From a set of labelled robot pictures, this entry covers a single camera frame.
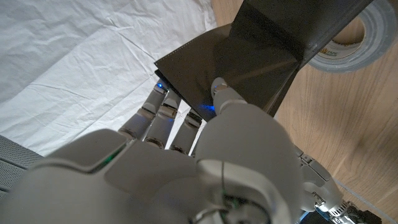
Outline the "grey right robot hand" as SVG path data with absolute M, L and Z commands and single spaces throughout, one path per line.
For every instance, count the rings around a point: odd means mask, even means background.
M 273 117 L 222 78 L 211 91 L 215 117 L 199 136 L 186 121 L 169 149 L 172 98 L 57 149 L 1 201 L 1 222 L 294 223 L 342 204 L 328 171 Z

